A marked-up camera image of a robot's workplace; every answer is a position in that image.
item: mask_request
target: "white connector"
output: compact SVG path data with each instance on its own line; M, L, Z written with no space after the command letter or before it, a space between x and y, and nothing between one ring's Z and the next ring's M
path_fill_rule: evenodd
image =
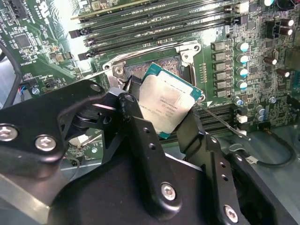
M237 114L236 118L238 119L239 123L247 123L248 122L248 116L241 116L241 115Z
M240 3L238 4L236 7L236 12L237 13L247 13L249 12L249 2L243 2L243 3Z
M237 132L239 132L240 134L243 134L245 136L247 136L247 131L246 130L240 130L238 128L235 129Z

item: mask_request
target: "chip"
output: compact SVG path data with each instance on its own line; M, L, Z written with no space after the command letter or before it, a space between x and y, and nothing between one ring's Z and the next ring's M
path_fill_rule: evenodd
M225 42L222 41L222 42L211 43L211 47L215 51L223 50L225 49Z
M286 84L281 84L281 85L278 85L278 90L285 90L286 89Z
M226 79L226 72L215 73L216 80L224 80Z
M213 54L213 59L215 61L220 61L226 59L226 53L225 52L217 52Z
M266 48L271 48L273 46L273 41L266 42Z
M31 46L26 34L22 34L20 36L15 37L15 41L20 48L26 48Z
M226 97L227 96L227 91L226 90L218 90L218 91L216 91L216 96L218 98Z
M241 99L243 102L247 102L247 100L248 100L248 95L241 95L240 99Z
M270 88L272 86L272 82L266 82L264 83L265 88Z
M254 21L250 21L247 24L247 29L248 30L253 30L255 28L255 22Z
M225 62L217 62L217 63L214 63L214 69L215 70L224 70L226 69L226 63Z
M258 5L257 4L252 4L249 6L249 12L252 13L252 12L255 12L258 10Z
M249 70L251 74L257 73L257 67L250 67Z
M220 81L220 82L216 82L216 88L217 89L223 89L225 88L227 85L227 82L226 81Z

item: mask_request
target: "metal rod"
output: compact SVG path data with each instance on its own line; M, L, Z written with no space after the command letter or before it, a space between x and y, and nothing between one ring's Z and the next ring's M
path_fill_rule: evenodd
M240 132L236 131L232 126L230 126L227 122L225 122L224 120L222 120L221 118L219 118L216 114L212 113L211 111L209 111L208 109L204 108L202 105L198 104L197 105L203 109L205 112L207 112L209 115L213 116L214 118L216 118L218 121L220 121L222 124L224 124L230 131L232 131L234 134L236 134L237 136L246 139L247 141L250 141L251 138L241 134Z

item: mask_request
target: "mounting hole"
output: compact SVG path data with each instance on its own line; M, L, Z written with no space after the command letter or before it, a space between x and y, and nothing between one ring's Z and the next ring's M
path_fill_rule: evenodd
M223 168L226 168L225 164L220 162L220 165L223 167Z
M97 91L97 92L101 91L101 88L96 84L91 84L90 88L92 88L94 91Z
M131 102L134 102L135 99L131 96L131 95L125 95L125 98L128 100L128 101L131 101Z
M145 133L150 133L150 131L149 131L149 129L148 128L146 128L146 127L144 127L143 129L142 129Z
M155 150L155 149L156 149L155 145L152 144L152 143L150 143L150 144L148 145L148 147L149 147L151 150Z
M112 118L110 116L105 116L103 120L103 124L109 124L112 121Z
M223 180L228 181L228 178L224 174L222 174L222 178Z

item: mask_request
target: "black connector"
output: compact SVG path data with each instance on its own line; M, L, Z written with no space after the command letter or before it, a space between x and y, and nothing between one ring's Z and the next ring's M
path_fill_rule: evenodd
M22 4L22 0L9 0L8 1L17 19L28 18L27 12Z

